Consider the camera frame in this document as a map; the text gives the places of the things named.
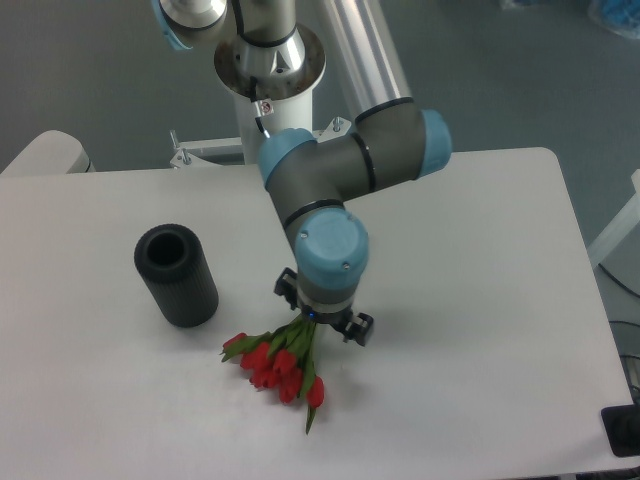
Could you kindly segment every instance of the screw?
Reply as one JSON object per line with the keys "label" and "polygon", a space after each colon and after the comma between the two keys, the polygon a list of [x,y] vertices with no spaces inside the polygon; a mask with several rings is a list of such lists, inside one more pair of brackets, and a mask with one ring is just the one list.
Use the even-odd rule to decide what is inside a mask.
{"label": "screw", "polygon": [[189,152],[187,152],[186,148],[182,149],[182,161],[185,165],[191,165],[191,157],[189,156]]}
{"label": "screw", "polygon": [[262,102],[260,104],[260,110],[262,110],[262,113],[266,115],[271,111],[271,104],[269,102]]}
{"label": "screw", "polygon": [[342,124],[344,124],[344,120],[342,120],[340,117],[336,117],[333,119],[333,131],[334,132],[339,132],[340,131],[340,127],[342,126]]}
{"label": "screw", "polygon": [[173,150],[176,151],[180,148],[180,142],[178,141],[178,135],[175,130],[169,130],[169,136],[171,137],[171,143],[173,144]]}

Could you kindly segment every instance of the tulip bouquet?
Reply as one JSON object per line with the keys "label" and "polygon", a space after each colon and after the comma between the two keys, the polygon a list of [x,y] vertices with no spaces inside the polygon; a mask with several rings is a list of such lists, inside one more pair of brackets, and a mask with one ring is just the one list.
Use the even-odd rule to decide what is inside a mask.
{"label": "tulip bouquet", "polygon": [[222,361],[242,355],[240,367],[252,370],[249,381],[257,389],[277,388],[284,404],[306,398],[307,434],[324,401],[324,383],[313,363],[315,331],[316,323],[299,315],[273,333],[239,333],[222,345]]}

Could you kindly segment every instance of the blue joint cap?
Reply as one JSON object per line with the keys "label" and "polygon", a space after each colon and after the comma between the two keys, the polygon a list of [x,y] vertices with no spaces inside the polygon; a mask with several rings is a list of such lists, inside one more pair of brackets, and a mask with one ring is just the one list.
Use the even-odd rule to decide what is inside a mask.
{"label": "blue joint cap", "polygon": [[258,166],[267,188],[269,178],[278,164],[293,150],[307,142],[315,142],[316,138],[304,128],[287,128],[271,138],[267,138],[258,152]]}
{"label": "blue joint cap", "polygon": [[352,287],[369,260],[369,235],[360,220],[341,208],[309,217],[295,241],[298,270],[326,290]]}
{"label": "blue joint cap", "polygon": [[192,47],[187,47],[184,43],[180,41],[176,34],[173,33],[169,23],[166,18],[164,18],[164,14],[162,13],[162,7],[160,6],[160,0],[151,0],[151,7],[153,8],[153,13],[156,16],[156,21],[158,25],[160,25],[160,29],[162,30],[162,35],[167,40],[171,48],[174,50],[191,50]]}
{"label": "blue joint cap", "polygon": [[422,110],[427,141],[418,178],[442,170],[451,158],[453,147],[449,127],[435,110]]}

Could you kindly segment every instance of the blue object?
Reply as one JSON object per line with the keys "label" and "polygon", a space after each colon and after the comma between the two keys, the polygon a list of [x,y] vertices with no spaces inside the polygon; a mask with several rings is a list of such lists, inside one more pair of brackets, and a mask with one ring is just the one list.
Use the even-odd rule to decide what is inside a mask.
{"label": "blue object", "polygon": [[442,115],[435,110],[423,110],[422,117],[427,130],[427,142],[418,178],[443,169],[449,163],[453,150],[449,127]]}
{"label": "blue object", "polygon": [[589,15],[614,33],[640,38],[640,0],[592,0]]}
{"label": "blue object", "polygon": [[304,128],[287,128],[265,140],[258,152],[258,166],[267,188],[269,178],[278,164],[300,145],[315,142],[316,139],[309,130]]}
{"label": "blue object", "polygon": [[191,50],[192,47],[187,47],[184,43],[180,41],[176,34],[173,33],[171,27],[167,23],[167,19],[164,18],[164,14],[162,13],[162,7],[160,7],[160,0],[151,0],[151,7],[153,8],[153,13],[156,16],[156,20],[160,25],[160,29],[162,30],[162,35],[169,42],[171,48],[174,50]]}
{"label": "blue object", "polygon": [[369,260],[369,235],[360,220],[341,208],[309,217],[295,242],[299,271],[326,290],[358,283]]}

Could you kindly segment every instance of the gray floor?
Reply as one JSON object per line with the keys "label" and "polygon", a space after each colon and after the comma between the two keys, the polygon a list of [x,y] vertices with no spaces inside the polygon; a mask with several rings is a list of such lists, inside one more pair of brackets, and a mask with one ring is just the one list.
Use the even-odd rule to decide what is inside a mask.
{"label": "gray floor", "polygon": [[[591,23],[587,4],[383,1],[414,97],[444,114],[455,149],[553,150],[589,243],[640,168],[640,41]],[[322,37],[312,2],[298,6]],[[182,140],[237,134],[211,50],[172,52],[147,1],[21,0],[0,12],[0,170],[50,129],[78,138],[98,170],[167,167],[170,129]],[[317,127],[346,115],[331,61],[316,98]],[[610,259],[636,290],[639,240]],[[611,317],[640,321],[638,301],[598,280]]]}

